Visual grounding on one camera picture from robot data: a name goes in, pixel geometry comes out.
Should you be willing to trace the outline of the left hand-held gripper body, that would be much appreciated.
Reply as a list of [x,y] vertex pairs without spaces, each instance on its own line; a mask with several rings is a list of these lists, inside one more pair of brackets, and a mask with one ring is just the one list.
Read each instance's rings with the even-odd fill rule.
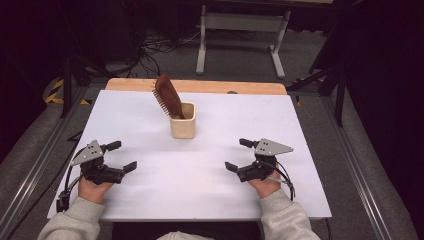
[[125,173],[123,169],[108,167],[104,163],[105,153],[99,142],[93,140],[77,152],[71,161],[71,166],[79,165],[83,176],[97,185],[102,183],[120,184]]

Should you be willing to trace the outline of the grey metal table frame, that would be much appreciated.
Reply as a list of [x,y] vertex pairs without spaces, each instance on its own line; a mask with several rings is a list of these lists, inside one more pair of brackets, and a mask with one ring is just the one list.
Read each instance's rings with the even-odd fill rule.
[[237,30],[276,33],[276,41],[269,46],[270,55],[276,75],[284,79],[286,74],[279,56],[283,37],[286,33],[291,12],[285,11],[280,16],[247,15],[233,13],[209,12],[205,5],[201,9],[200,17],[200,45],[198,49],[196,73],[202,75],[206,61],[206,30]]

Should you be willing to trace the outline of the white board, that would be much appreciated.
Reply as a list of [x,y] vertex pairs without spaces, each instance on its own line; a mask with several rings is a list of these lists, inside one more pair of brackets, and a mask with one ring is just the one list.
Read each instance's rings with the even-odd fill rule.
[[262,138],[291,147],[281,154],[295,196],[308,216],[331,214],[292,100],[287,95],[184,93],[196,108],[196,134],[175,139],[170,121],[150,92],[103,90],[99,93],[79,145],[121,141],[105,162],[127,174],[105,196],[108,222],[256,220],[261,209],[255,190],[225,167],[251,164],[242,138]]

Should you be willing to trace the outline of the person's left hand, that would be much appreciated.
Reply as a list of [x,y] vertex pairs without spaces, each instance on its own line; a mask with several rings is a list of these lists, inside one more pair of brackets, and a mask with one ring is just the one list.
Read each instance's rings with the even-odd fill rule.
[[78,196],[87,201],[101,204],[105,194],[112,188],[113,183],[102,183],[97,185],[84,176],[79,180]]

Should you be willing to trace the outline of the aluminium floor rail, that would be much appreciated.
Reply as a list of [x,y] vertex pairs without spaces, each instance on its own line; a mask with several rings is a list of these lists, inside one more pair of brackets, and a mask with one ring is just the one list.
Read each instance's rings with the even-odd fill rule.
[[0,240],[7,240],[17,225],[86,92],[87,87],[75,90],[64,117],[61,117],[62,105],[49,105],[0,164]]
[[326,114],[329,116],[332,128],[334,129],[337,138],[342,146],[347,163],[347,168],[353,179],[362,205],[364,206],[364,209],[370,220],[371,226],[374,230],[377,240],[393,240],[387,228],[387,225],[381,215],[380,209],[376,203],[374,194],[372,193],[369,184],[360,168],[360,165],[353,152],[353,148],[347,138],[347,135],[345,134],[344,129],[338,125],[338,122],[334,116],[335,107],[333,106],[331,100],[327,97],[322,98],[321,102],[323,104]]

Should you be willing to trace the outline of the beige square cup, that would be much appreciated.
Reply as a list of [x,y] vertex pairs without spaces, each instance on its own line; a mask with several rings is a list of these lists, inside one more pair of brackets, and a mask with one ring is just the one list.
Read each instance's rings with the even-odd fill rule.
[[182,103],[184,119],[170,116],[171,135],[175,139],[192,139],[196,135],[196,106],[192,102]]

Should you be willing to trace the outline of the person's right hand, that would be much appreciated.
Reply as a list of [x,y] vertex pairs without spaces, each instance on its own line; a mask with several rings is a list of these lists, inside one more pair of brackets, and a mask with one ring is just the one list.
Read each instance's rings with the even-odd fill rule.
[[274,171],[270,178],[265,180],[253,179],[249,181],[249,184],[256,190],[259,198],[263,199],[281,189],[281,183],[278,182],[278,179],[280,179],[280,174]]

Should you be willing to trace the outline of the black metal stand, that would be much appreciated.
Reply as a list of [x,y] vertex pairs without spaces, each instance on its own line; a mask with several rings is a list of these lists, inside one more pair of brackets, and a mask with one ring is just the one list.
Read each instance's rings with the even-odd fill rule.
[[109,72],[105,66],[95,64],[81,55],[69,55],[62,65],[63,70],[63,107],[61,117],[64,118],[72,108],[72,80],[79,86],[87,87],[91,83],[91,77],[87,68],[93,69],[102,77],[114,78],[115,75]]
[[292,85],[288,86],[286,90],[297,91],[313,82],[317,82],[319,79],[322,79],[321,85],[318,88],[318,94],[320,96],[329,97],[334,89],[337,90],[334,118],[336,120],[337,125],[339,127],[342,127],[342,113],[346,79],[344,76],[343,69],[341,67],[330,67],[324,70],[320,70],[305,79],[297,79],[293,82]]

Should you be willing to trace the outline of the person's torso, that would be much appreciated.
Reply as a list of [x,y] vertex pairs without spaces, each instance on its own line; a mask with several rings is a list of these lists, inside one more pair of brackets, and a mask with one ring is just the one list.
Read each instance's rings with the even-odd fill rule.
[[115,223],[112,240],[262,240],[257,222]]

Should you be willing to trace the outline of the brown wooden hairbrush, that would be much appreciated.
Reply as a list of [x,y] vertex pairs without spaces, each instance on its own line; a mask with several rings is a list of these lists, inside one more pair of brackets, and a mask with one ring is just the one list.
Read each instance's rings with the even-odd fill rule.
[[166,115],[178,119],[185,118],[182,102],[167,74],[161,74],[155,80],[152,93]]

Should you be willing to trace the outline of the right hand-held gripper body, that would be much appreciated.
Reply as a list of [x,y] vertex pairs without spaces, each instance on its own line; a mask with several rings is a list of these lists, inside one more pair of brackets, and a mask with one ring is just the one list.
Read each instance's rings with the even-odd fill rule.
[[292,147],[262,138],[254,149],[255,160],[251,165],[238,168],[237,176],[241,182],[253,179],[264,180],[275,171],[276,156],[292,151]]

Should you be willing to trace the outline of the yellow black hazard tape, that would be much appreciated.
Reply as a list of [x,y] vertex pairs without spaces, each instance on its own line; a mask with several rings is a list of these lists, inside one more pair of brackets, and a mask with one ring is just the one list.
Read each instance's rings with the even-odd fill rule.
[[46,103],[55,103],[55,104],[63,104],[64,100],[58,97],[58,92],[60,88],[63,86],[64,80],[59,79],[51,88],[49,94],[47,95],[45,102]]

